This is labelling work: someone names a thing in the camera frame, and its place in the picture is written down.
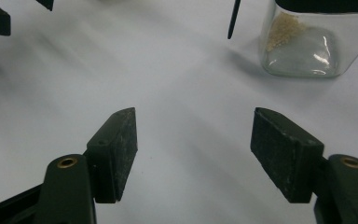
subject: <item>brass screw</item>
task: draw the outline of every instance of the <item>brass screw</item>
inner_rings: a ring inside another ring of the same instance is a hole
[[[77,163],[76,158],[71,158],[71,157],[64,158],[58,162],[57,167],[61,169],[65,169],[75,165],[76,163]]]
[[[341,162],[348,167],[351,167],[353,169],[358,169],[358,160],[356,159],[350,157],[342,157]]]

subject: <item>white surface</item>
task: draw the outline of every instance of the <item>white surface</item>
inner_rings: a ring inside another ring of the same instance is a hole
[[[233,3],[1,0],[0,202],[135,106],[139,151],[99,223],[315,223],[314,201],[288,203],[252,154],[254,109],[295,121],[325,157],[358,157],[358,59],[334,79],[271,76],[257,58],[267,1],[244,1],[227,40]]]

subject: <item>transparent container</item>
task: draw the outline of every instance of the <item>transparent container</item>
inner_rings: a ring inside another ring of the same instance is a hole
[[[260,61],[272,75],[336,77],[358,56],[358,0],[270,0]]]

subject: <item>container lid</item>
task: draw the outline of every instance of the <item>container lid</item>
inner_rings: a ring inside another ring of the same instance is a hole
[[[300,13],[358,13],[358,0],[275,0],[288,11]]]

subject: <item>white table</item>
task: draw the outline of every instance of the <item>white table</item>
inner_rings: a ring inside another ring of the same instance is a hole
[[[0,0],[0,202],[43,182],[54,159],[82,154],[114,112],[134,106],[139,151],[123,199],[98,223],[315,223],[290,204],[250,150],[254,110],[283,113],[358,157],[358,59],[332,79],[260,66],[267,1]]]

